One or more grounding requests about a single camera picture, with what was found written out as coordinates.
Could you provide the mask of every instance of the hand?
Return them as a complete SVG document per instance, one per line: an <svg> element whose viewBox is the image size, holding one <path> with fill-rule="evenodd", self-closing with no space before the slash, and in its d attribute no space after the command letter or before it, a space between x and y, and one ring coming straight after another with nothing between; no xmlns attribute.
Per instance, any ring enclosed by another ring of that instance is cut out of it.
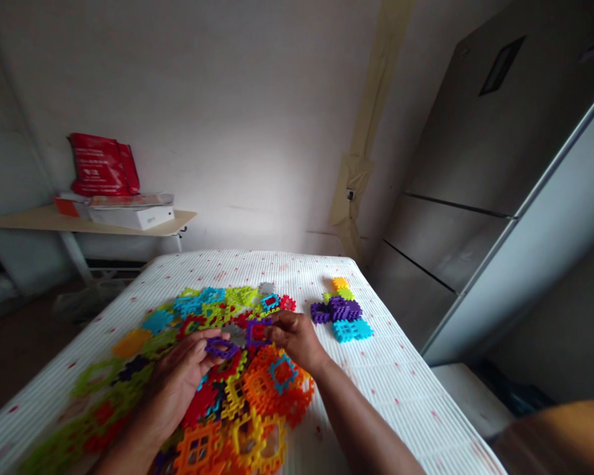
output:
<svg viewBox="0 0 594 475"><path fill-rule="evenodd" d="M315 333L312 322L303 313L280 310L271 314L273 325L266 337L284 348L290 359L315 376L331 361Z"/></svg>
<svg viewBox="0 0 594 475"><path fill-rule="evenodd" d="M132 427L159 447L182 421L203 376L224 361L205 352L206 338L214 336L224 340L231 337L220 329L191 333L159 361L152 373Z"/></svg>

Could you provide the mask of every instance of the white mattress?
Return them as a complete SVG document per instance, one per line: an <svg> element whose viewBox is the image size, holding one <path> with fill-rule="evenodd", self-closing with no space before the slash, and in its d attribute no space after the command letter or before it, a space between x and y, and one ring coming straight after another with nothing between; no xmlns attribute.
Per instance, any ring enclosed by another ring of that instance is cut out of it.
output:
<svg viewBox="0 0 594 475"><path fill-rule="evenodd" d="M318 325L325 349L387 420L428 474L505 474L480 435L447 394L420 354L372 290L356 263L274 251L196 251L159 257L99 317L0 411L0 473L13 472L33 447L57 428L76 378L145 314L185 287L256 287L274 282L276 292L310 304L345 277L375 336L339 344L330 324ZM347 473L348 466L318 393L304 421L288 431L283 473Z"/></svg>

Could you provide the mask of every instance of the refrigerator door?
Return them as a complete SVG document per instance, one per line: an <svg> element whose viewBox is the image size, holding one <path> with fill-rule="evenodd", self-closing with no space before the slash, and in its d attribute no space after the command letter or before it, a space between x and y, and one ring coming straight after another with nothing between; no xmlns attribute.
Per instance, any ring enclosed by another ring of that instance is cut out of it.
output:
<svg viewBox="0 0 594 475"><path fill-rule="evenodd" d="M403 189L514 216L594 103L594 0L516 0L461 41Z"/></svg>
<svg viewBox="0 0 594 475"><path fill-rule="evenodd" d="M418 351L431 337L456 295L381 243L370 283Z"/></svg>
<svg viewBox="0 0 594 475"><path fill-rule="evenodd" d="M385 241L458 294L510 220L402 195Z"/></svg>

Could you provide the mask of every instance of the floor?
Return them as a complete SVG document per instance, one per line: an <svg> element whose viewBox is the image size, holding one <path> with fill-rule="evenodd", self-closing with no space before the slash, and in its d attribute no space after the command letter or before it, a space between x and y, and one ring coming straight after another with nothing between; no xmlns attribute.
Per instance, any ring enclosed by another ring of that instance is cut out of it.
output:
<svg viewBox="0 0 594 475"><path fill-rule="evenodd" d="M0 408L15 396L80 328L52 317L55 298L80 290L79 280L62 284L0 318Z"/></svg>

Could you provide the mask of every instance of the tape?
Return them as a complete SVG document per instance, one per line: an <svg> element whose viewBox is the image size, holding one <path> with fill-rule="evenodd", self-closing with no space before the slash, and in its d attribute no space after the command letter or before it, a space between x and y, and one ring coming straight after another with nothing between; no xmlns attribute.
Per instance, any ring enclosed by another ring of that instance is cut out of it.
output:
<svg viewBox="0 0 594 475"><path fill-rule="evenodd" d="M345 254L359 265L364 262L356 219L374 168L370 160L372 145L413 8L414 0L381 2L350 152L341 159L337 188L328 216L328 224L336 228ZM347 198L347 189L354 191L352 200Z"/></svg>

